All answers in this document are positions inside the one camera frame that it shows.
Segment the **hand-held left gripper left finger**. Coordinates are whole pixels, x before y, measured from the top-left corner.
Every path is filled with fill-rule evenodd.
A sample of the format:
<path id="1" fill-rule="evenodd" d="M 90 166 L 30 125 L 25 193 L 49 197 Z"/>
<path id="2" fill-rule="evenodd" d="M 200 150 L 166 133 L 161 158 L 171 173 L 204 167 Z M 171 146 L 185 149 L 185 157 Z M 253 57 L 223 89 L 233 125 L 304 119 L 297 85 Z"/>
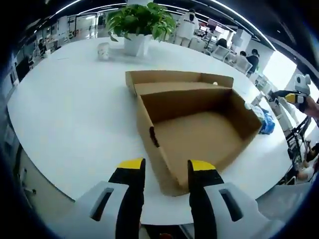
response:
<path id="1" fill-rule="evenodd" d="M 137 239 L 145 171 L 144 158 L 121 162 L 108 181 L 84 193 L 50 229 L 63 239 Z"/>

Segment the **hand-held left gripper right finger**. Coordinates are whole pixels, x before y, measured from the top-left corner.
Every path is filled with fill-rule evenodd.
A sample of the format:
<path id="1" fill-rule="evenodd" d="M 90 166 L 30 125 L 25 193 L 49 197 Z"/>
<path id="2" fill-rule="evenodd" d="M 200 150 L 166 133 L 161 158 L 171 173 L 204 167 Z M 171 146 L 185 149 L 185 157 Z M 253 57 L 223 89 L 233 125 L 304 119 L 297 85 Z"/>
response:
<path id="1" fill-rule="evenodd" d="M 225 183 L 212 164 L 189 160 L 187 169 L 196 239 L 270 239 L 283 227 L 262 215 L 255 199 Z"/>

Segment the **person's right hand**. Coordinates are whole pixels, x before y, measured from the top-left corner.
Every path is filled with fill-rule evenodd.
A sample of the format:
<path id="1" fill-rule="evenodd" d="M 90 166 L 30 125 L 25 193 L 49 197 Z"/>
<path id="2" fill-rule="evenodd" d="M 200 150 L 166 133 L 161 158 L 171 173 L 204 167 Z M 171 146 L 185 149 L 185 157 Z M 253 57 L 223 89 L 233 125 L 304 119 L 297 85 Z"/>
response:
<path id="1" fill-rule="evenodd" d="M 304 113 L 314 119 L 319 119 L 319 105 L 316 103 L 311 96 L 306 97 L 307 106 Z"/>

